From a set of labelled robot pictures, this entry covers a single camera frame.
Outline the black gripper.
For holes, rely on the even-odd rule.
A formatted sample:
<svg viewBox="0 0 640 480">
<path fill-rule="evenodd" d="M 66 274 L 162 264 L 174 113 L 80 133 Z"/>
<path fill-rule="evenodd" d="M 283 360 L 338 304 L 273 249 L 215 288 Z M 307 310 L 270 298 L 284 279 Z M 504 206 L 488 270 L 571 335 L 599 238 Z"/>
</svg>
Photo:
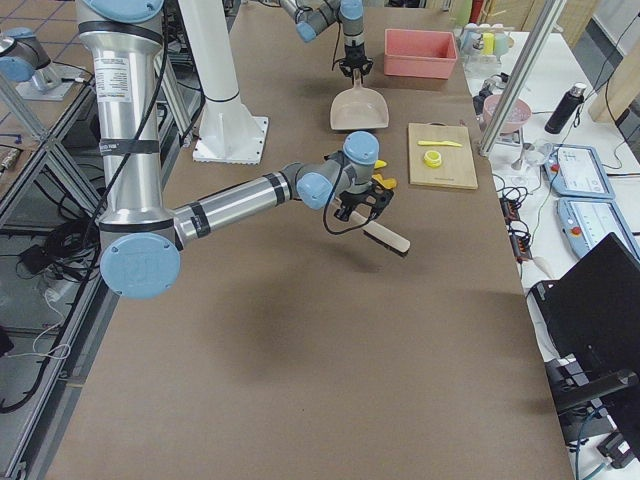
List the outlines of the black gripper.
<svg viewBox="0 0 640 480">
<path fill-rule="evenodd" d="M 345 45 L 345 56 L 337 61 L 343 75 L 352 78 L 358 71 L 362 77 L 368 75 L 373 66 L 373 60 L 366 55 L 365 44 Z"/>
<path fill-rule="evenodd" d="M 339 195 L 340 206 L 334 216 L 340 221 L 348 221 L 351 214 L 360 205 L 369 207 L 368 220 L 377 219 L 390 204 L 394 191 L 384 187 L 377 180 L 372 180 L 370 185 L 360 193 L 342 192 Z"/>
</svg>

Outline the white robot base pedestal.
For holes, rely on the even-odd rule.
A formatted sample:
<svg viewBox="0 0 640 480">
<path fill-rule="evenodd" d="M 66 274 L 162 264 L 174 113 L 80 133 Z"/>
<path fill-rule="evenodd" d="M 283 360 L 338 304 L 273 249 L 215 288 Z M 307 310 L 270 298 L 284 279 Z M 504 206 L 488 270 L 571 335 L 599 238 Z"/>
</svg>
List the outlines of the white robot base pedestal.
<svg viewBox="0 0 640 480">
<path fill-rule="evenodd" d="M 194 159 L 258 164 L 269 120 L 254 117 L 241 99 L 222 3 L 186 0 L 179 7 L 205 97 Z"/>
</svg>

